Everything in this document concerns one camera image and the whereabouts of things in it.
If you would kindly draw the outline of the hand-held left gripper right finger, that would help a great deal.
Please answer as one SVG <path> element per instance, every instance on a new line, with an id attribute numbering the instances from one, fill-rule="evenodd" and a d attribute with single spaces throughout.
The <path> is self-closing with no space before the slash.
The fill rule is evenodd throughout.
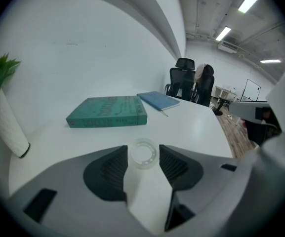
<path id="1" fill-rule="evenodd" d="M 172 187 L 166 237 L 249 235 L 261 225 L 252 200 L 258 153 L 241 160 L 160 145 L 160 167 Z"/>

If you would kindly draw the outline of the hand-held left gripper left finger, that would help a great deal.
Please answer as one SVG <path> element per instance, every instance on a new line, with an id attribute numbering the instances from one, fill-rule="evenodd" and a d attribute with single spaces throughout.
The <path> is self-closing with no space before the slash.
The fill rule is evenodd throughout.
<path id="1" fill-rule="evenodd" d="M 60 161 L 18 189 L 10 204 L 37 237 L 148 237 L 123 189 L 127 146 Z"/>

